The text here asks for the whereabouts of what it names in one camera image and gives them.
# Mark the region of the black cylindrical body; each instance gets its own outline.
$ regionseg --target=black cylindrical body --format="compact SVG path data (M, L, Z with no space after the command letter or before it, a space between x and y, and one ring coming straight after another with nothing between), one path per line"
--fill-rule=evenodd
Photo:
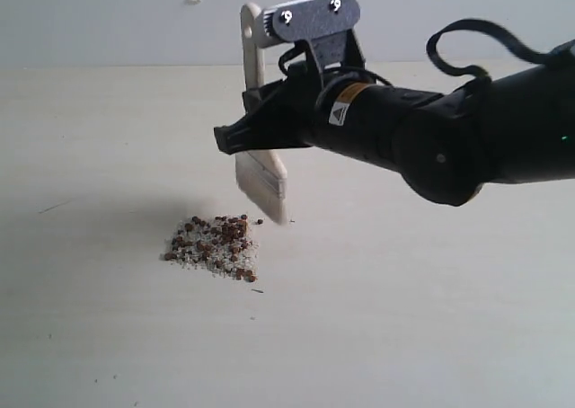
M493 82L474 123L493 182L575 178L575 66L534 67Z
M441 96L441 93L343 81L328 92L320 114L304 131L302 139L308 145L398 171L391 155L394 129L414 108Z

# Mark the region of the white granules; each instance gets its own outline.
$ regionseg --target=white granules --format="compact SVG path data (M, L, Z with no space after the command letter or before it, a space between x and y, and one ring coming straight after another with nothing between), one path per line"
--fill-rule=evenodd
M174 236L167 241L163 258L183 269L205 269L214 276L254 282L258 245L250 234L253 225L262 223L261 219L251 222L246 215L211 220L192 217L178 225Z

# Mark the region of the table surface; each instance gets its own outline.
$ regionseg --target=table surface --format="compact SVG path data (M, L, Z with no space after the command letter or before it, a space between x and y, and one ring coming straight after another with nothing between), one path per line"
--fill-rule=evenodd
M574 182L448 208L284 151L294 222L259 227L255 284L159 261L184 217L261 215L212 136L242 86L239 67L0 73L2 408L573 406Z

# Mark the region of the robotic arm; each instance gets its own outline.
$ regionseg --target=robotic arm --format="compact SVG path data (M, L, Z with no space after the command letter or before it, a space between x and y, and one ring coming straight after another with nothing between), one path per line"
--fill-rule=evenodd
M262 49L293 44L279 59L286 77L243 93L247 114L214 129L219 150L317 146L395 171L422 198L451 206L489 182L575 178L575 40L537 53L495 23L454 22L429 39L427 54L445 74L473 78L442 94L366 70L358 20L356 0L264 9L252 38ZM534 66L500 80L478 66L450 66L436 49L450 31L492 36Z

